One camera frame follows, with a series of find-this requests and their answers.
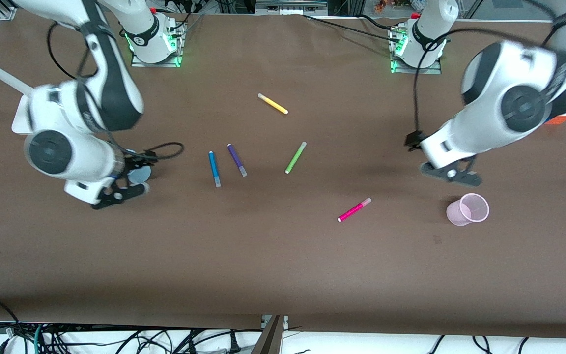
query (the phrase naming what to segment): white floor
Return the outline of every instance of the white floor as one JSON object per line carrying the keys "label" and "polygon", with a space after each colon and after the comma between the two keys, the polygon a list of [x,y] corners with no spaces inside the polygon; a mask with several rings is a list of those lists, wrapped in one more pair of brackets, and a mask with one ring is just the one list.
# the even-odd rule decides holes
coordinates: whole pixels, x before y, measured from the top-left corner
{"label": "white floor", "polygon": [[[205,338],[222,330],[207,331],[198,338]],[[133,332],[78,332],[65,334],[63,339],[67,342],[78,343],[112,343],[123,341]],[[156,332],[146,333],[153,336]],[[169,332],[173,344],[179,343],[188,331]],[[237,341],[240,347],[254,345],[260,333],[238,333]],[[438,336],[418,334],[358,334],[358,333],[325,333],[325,332],[286,332],[283,340],[281,354],[296,354],[307,349],[307,354],[427,354],[433,347]],[[5,334],[0,334],[0,344],[6,340]],[[159,343],[169,347],[167,337],[159,336]],[[490,351],[494,354],[517,354],[521,338],[488,337]],[[214,350],[229,348],[229,336],[220,336],[214,340],[198,345],[198,352],[212,352]],[[70,347],[72,354],[114,354],[119,344],[106,347],[79,346]],[[134,354],[137,342],[131,341],[120,354]],[[28,343],[28,352],[33,354],[32,343]],[[14,338],[5,354],[24,354],[23,342]],[[144,349],[141,354],[164,354],[164,350],[152,346]],[[483,354],[472,342],[469,336],[446,336],[440,344],[436,354]],[[523,354],[566,354],[566,340],[553,338],[530,338],[523,347]]]}

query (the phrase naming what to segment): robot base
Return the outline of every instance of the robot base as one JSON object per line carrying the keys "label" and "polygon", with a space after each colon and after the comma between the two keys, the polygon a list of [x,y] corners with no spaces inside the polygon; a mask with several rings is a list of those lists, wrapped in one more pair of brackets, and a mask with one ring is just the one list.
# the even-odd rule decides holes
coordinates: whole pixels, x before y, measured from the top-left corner
{"label": "robot base", "polygon": [[[176,20],[174,18],[169,19],[169,25],[175,26]],[[141,59],[137,58],[132,47],[130,47],[130,52],[132,53],[132,59],[130,60],[130,66],[133,67],[181,67],[182,65],[182,51],[185,48],[185,38],[187,33],[187,23],[175,29],[173,32],[169,33],[172,37],[168,39],[171,46],[175,46],[177,49],[175,52],[171,53],[165,60],[158,63],[148,63],[143,62]]]}
{"label": "robot base", "polygon": [[474,156],[464,159],[463,162],[468,163],[464,170],[460,168],[460,161],[455,161],[442,168],[434,168],[431,163],[424,163],[421,165],[421,173],[445,182],[462,184],[466,187],[477,187],[481,184],[481,177],[478,173],[471,171],[475,159]]}
{"label": "robot base", "polygon": [[[393,26],[388,31],[388,38],[397,38],[398,40],[402,40],[405,36],[406,29],[403,27],[404,23],[400,23],[398,26]],[[389,44],[389,51],[390,51],[390,71],[391,72],[400,72],[402,74],[415,74],[416,68],[407,65],[403,59],[396,55],[397,47],[400,43],[393,43],[390,42]],[[440,75],[442,74],[440,68],[440,60],[436,59],[436,61],[431,65],[431,67],[427,67],[425,69],[420,69],[419,74],[432,74],[432,75]]]}

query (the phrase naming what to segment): brown tablecloth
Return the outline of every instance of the brown tablecloth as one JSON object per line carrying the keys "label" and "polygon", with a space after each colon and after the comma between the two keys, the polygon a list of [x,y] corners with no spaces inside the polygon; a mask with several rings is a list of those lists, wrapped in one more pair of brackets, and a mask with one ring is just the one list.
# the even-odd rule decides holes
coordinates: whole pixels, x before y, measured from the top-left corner
{"label": "brown tablecloth", "polygon": [[[47,55],[49,24],[24,11],[2,22],[0,66],[32,86],[67,79]],[[284,313],[304,330],[566,336],[566,123],[481,155],[483,185],[469,190],[423,177],[423,154],[403,148],[413,77],[390,73],[385,41],[301,16],[205,16],[187,37],[182,68],[130,70],[146,110],[116,134],[187,150],[155,166],[148,195],[102,211],[27,163],[10,130],[20,94],[0,82],[0,300],[22,320],[258,327]],[[462,108],[462,72],[494,40],[454,36],[443,74],[421,78],[424,130]],[[65,68],[83,49],[56,29]],[[490,217],[453,226],[447,201],[470,191]]]}

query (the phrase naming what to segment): plastic cup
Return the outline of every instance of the plastic cup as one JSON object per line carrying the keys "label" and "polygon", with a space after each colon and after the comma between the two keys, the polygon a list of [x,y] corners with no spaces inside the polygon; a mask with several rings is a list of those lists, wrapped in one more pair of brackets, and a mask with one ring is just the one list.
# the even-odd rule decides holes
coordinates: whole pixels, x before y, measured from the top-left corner
{"label": "plastic cup", "polygon": [[463,195],[460,200],[449,204],[447,218],[456,226],[465,226],[472,222],[486,220],[489,211],[486,199],[479,194],[469,193]]}

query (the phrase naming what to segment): white pole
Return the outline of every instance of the white pole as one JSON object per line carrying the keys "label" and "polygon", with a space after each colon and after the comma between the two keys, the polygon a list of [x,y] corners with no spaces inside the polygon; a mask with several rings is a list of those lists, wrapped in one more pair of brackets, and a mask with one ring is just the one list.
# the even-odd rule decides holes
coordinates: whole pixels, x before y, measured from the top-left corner
{"label": "white pole", "polygon": [[18,92],[21,92],[27,97],[30,97],[32,95],[32,91],[34,90],[32,87],[30,87],[20,79],[15,78],[2,68],[0,68],[0,80],[2,80],[4,83],[7,83],[8,85],[10,85],[10,87],[17,90]]}

